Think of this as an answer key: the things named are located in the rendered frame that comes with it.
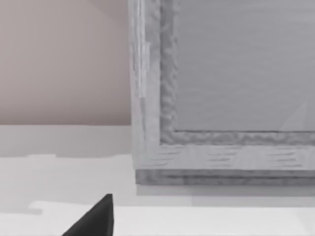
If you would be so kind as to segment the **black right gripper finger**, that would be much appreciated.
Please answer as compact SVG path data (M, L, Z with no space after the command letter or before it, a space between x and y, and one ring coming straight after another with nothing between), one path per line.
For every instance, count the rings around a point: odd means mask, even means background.
M106 194L61 236L113 236L113 194Z

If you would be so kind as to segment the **grey cabinet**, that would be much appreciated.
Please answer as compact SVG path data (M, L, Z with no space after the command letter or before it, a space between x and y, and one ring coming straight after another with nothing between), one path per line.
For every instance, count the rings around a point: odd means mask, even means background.
M315 186L315 131L176 128L178 10L179 0L128 0L135 182Z

